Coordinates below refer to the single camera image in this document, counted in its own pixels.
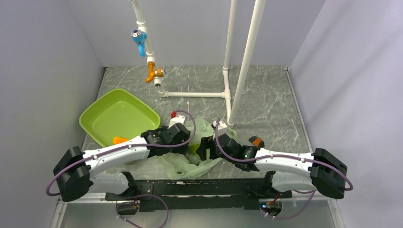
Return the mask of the green avocado print plastic bag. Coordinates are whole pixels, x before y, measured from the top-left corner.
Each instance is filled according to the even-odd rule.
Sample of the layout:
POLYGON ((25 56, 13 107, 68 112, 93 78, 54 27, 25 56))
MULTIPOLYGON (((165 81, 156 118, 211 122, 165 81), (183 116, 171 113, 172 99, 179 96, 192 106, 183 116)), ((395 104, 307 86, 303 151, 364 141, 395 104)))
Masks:
MULTIPOLYGON (((202 137, 213 135, 213 128, 207 120, 199 117, 195 119, 195 122, 196 135, 190 145, 200 143, 202 137)), ((201 161, 188 150, 186 154, 168 153, 142 161, 128 162, 117 167, 116 171, 128 171, 135 179, 140 180, 194 180, 219 178, 221 174, 217 172, 226 166, 227 163, 222 158, 201 161)))

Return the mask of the orange fake fruit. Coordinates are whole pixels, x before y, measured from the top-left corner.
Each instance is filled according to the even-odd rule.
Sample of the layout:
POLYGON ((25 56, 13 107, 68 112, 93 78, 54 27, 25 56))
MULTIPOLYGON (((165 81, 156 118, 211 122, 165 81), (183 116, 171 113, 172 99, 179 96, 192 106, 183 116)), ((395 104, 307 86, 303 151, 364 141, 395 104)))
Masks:
POLYGON ((130 141, 130 139, 124 138, 124 137, 121 137, 121 136, 115 136, 115 137, 113 138, 113 145, 125 143, 125 142, 127 142, 127 141, 130 141))

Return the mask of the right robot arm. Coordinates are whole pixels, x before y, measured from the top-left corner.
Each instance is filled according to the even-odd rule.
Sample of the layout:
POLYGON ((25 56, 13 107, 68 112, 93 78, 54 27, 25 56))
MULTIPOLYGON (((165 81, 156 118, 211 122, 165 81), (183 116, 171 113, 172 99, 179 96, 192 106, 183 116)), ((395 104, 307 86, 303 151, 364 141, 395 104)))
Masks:
POLYGON ((262 183, 262 192, 267 197, 300 190, 318 191, 338 200, 353 188, 347 180, 347 166, 323 148, 316 148, 313 153, 275 152, 241 145, 223 134, 218 138, 203 137, 196 154, 203 161, 223 158, 243 171, 268 174, 269 180, 262 183))

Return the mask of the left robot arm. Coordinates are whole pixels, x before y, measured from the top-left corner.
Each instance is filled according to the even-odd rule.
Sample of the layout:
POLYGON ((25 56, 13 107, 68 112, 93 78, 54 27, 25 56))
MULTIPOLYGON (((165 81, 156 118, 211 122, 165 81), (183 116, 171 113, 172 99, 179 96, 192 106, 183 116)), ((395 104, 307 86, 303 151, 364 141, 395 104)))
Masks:
POLYGON ((137 187, 132 175, 106 170, 131 161, 145 160, 170 152, 186 152, 195 131, 182 123, 148 130, 126 142, 109 147, 81 151, 75 146, 68 149, 53 169, 54 179, 64 202, 77 200, 87 193, 107 192, 129 200, 137 187))

